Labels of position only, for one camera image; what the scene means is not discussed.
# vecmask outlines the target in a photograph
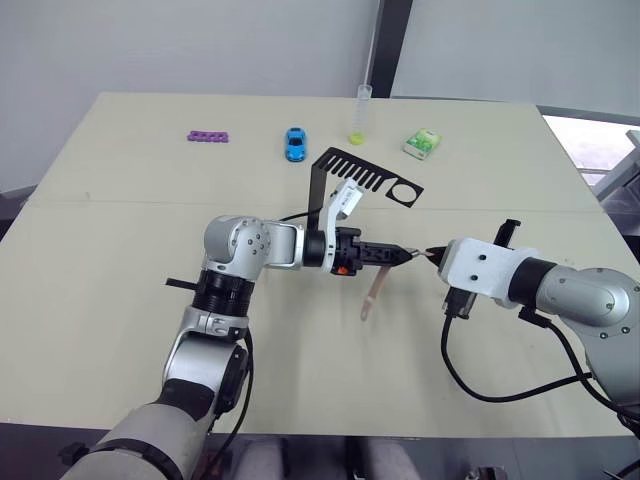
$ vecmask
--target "electrical wire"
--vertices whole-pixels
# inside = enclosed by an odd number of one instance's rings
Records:
[[[640,440],[640,422],[631,420],[630,418],[625,417],[624,415],[618,414],[618,420],[620,423],[631,430],[638,440]]]
[[[251,390],[253,389],[253,375],[254,375],[254,363],[253,363],[253,338],[251,338],[251,332],[247,329],[247,333],[244,337],[244,343],[247,345],[247,353],[248,357],[248,372],[249,372],[249,380],[247,381],[247,392],[244,395],[244,404],[242,405],[242,411],[240,412],[240,416],[238,417],[238,421],[236,422],[233,430],[229,433],[226,440],[220,447],[220,449],[216,452],[215,456],[207,462],[207,465],[200,476],[200,480],[207,480],[209,476],[209,472],[213,467],[215,467],[218,461],[223,457],[226,453],[229,445],[236,437],[238,430],[242,426],[242,422],[244,421],[244,417],[247,415],[247,410],[249,409],[249,400],[251,399]]]
[[[288,217],[281,218],[280,222],[286,222],[288,220],[293,220],[294,218],[308,217],[309,215],[313,215],[314,213],[318,213],[322,210],[322,207],[316,208],[315,210],[309,210],[308,212],[296,213],[295,215],[289,215]]]
[[[558,327],[556,327],[553,323],[549,322],[547,327],[556,335],[556,337],[558,337],[558,340],[560,340],[560,343],[562,344],[565,352],[567,353],[567,356],[569,357],[569,361],[571,362],[571,366],[575,370],[576,374],[578,376],[582,376],[584,372],[582,371],[582,367],[580,366],[578,357],[573,351],[573,348],[571,348],[571,344],[569,343],[569,340],[567,340],[567,337],[565,337],[564,333],[562,333],[562,331]],[[586,378],[580,378],[580,383],[585,388],[585,390],[589,393],[589,395],[591,395],[593,398],[595,398],[598,402],[600,402],[602,405],[604,405],[608,409],[613,410],[614,412],[618,413],[619,415],[622,415],[623,417],[626,417],[635,421],[640,421],[639,414],[632,412],[631,410],[627,410],[626,408],[623,408],[619,405],[616,405],[608,398],[605,398],[603,395],[600,394],[600,392],[598,392],[595,388],[593,388],[593,385],[591,385]]]
[[[640,459],[624,467],[622,470],[616,473],[616,477],[624,478],[630,473],[635,472],[636,470],[640,470]]]
[[[445,317],[444,326],[442,327],[442,337],[440,340],[440,352],[442,353],[442,358],[444,360],[445,365],[447,366],[447,369],[449,370],[449,373],[451,374],[453,379],[456,381],[456,383],[460,386],[460,388],[462,388],[462,390],[464,390],[467,394],[471,395],[473,398],[476,398],[478,400],[482,400],[484,402],[490,402],[490,403],[505,403],[505,402],[513,402],[516,400],[522,400],[524,398],[529,398],[534,395],[539,395],[541,393],[548,392],[549,390],[553,390],[555,388],[559,388],[564,385],[568,385],[570,383],[580,382],[582,386],[585,388],[585,390],[594,399],[596,399],[605,407],[609,408],[610,410],[613,410],[614,412],[618,413],[618,415],[621,415],[622,417],[625,417],[627,419],[634,420],[634,421],[640,421],[640,415],[630,410],[627,410],[626,408],[620,407],[619,405],[616,405],[611,400],[601,395],[593,387],[593,385],[589,383],[589,378],[593,378],[593,375],[591,373],[584,372],[582,370],[582,367],[580,366],[580,362],[578,361],[578,357],[573,351],[573,348],[571,347],[571,344],[569,343],[569,340],[567,340],[567,337],[565,337],[564,333],[562,333],[562,331],[558,327],[556,327],[553,323],[551,323],[549,319],[539,315],[537,317],[540,323],[536,323],[536,324],[543,328],[548,328],[555,334],[558,340],[560,340],[560,343],[562,344],[562,347],[564,348],[565,353],[569,357],[569,362],[571,363],[573,370],[576,372],[576,375],[574,375],[573,377],[567,377],[562,380],[557,380],[547,385],[543,385],[542,387],[534,388],[532,390],[528,390],[526,392],[522,392],[516,395],[509,395],[506,397],[489,397],[486,395],[481,395],[473,391],[469,386],[467,386],[467,384],[464,383],[462,378],[460,378],[460,375],[458,375],[458,372],[456,372],[455,368],[453,367],[453,364],[451,363],[451,359],[449,358],[447,346],[449,341],[449,330],[451,328],[451,322],[453,321],[454,314],[448,311]]]
[[[451,328],[451,322],[453,321],[454,315],[453,313],[448,312],[444,321],[444,326],[442,327],[442,337],[440,339],[440,352],[442,354],[442,359],[444,360],[444,364],[447,366],[447,370],[456,381],[458,386],[462,388],[467,394],[471,395],[473,398],[477,400],[481,400],[483,402],[489,403],[507,403],[507,402],[515,402],[518,400],[523,400],[525,398],[533,397],[535,395],[540,395],[541,393],[548,392],[550,390],[554,390],[556,388],[563,387],[565,385],[569,385],[571,383],[586,381],[587,378],[591,378],[591,373],[581,372],[578,375],[574,375],[572,377],[563,378],[560,380],[556,380],[555,382],[548,383],[546,385],[542,385],[537,388],[533,388],[531,390],[527,390],[525,392],[517,393],[515,395],[507,395],[502,397],[491,397],[487,395],[482,395],[480,393],[472,390],[458,375],[455,367],[451,363],[451,359],[449,358],[448,353],[448,343],[449,343],[449,330]]]

